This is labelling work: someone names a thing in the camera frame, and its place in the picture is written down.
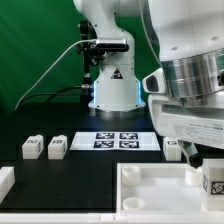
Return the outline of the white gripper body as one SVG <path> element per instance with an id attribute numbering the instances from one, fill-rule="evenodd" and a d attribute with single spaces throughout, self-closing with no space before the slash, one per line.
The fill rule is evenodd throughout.
<path id="1" fill-rule="evenodd" d="M 166 95 L 151 94 L 149 111 L 160 136 L 224 149 L 224 94 L 207 96 L 205 107 L 186 108 Z"/>

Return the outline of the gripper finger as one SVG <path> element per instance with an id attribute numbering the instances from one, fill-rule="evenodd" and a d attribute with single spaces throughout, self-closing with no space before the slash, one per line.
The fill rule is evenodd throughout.
<path id="1" fill-rule="evenodd" d="M 199 154 L 196 146 L 192 142 L 178 141 L 180 151 L 182 154 L 182 160 L 189 166 L 197 169 L 202 166 L 203 158 Z"/>

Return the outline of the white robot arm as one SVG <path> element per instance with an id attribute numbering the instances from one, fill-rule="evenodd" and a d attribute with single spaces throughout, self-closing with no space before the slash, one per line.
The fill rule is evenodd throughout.
<path id="1" fill-rule="evenodd" d="M 224 149 L 224 0 L 73 0 L 96 39 L 90 52 L 100 62 L 90 110 L 103 116 L 149 107 L 155 131 L 181 142 L 198 168 L 198 144 Z M 117 16 L 149 14 L 160 47 L 160 68 L 143 79 L 146 103 L 134 75 L 134 39 Z"/>

